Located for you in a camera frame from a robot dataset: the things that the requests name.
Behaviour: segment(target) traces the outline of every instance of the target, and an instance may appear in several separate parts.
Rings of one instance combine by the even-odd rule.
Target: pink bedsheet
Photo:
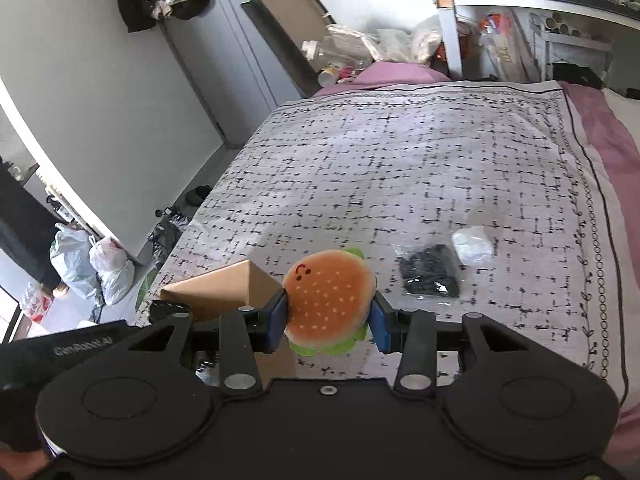
[[[600,154],[625,218],[636,281],[640,283],[640,153],[629,131],[610,110],[600,90],[561,83],[580,114],[587,138]],[[606,459],[623,466],[640,459],[640,405],[621,414]]]
[[[424,65],[379,61],[363,70],[352,82],[327,86],[316,92],[314,97],[338,94],[347,90],[380,88],[381,86],[400,83],[428,85],[432,83],[444,83],[445,81],[451,81],[451,79],[437,70]]]

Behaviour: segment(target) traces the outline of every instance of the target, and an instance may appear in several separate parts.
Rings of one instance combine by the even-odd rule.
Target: orange bun
[[[289,341],[324,348],[345,341],[367,320],[376,277],[361,258],[331,250],[300,260],[282,286],[289,299]]]

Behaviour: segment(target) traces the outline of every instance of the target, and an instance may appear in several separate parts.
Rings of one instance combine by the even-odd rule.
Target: gray door
[[[247,0],[212,0],[201,16],[167,21],[168,33],[229,147],[300,94],[245,15]]]

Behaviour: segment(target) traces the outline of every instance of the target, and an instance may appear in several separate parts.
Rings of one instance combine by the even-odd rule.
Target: open cardboard box
[[[160,291],[163,300],[189,305],[196,321],[217,318],[241,306],[262,309],[281,288],[280,284],[250,260],[243,260],[194,278],[172,283]],[[255,354],[262,384],[272,378],[295,377],[295,354],[286,338],[270,355]]]

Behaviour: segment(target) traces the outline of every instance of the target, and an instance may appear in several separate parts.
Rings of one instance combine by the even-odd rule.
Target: white patterned bedsheet
[[[149,298],[245,258],[279,279],[305,254],[357,246],[395,307],[441,320],[487,314],[634,405],[640,352],[620,322],[640,295],[615,193],[574,115],[555,82],[398,85],[285,104],[198,210]],[[462,272],[458,300],[403,295],[396,245],[424,247],[479,224],[494,262]],[[137,323],[147,316],[144,306]],[[300,359],[298,374],[393,378],[398,362],[366,341],[348,358]],[[457,366],[441,354],[440,379]]]

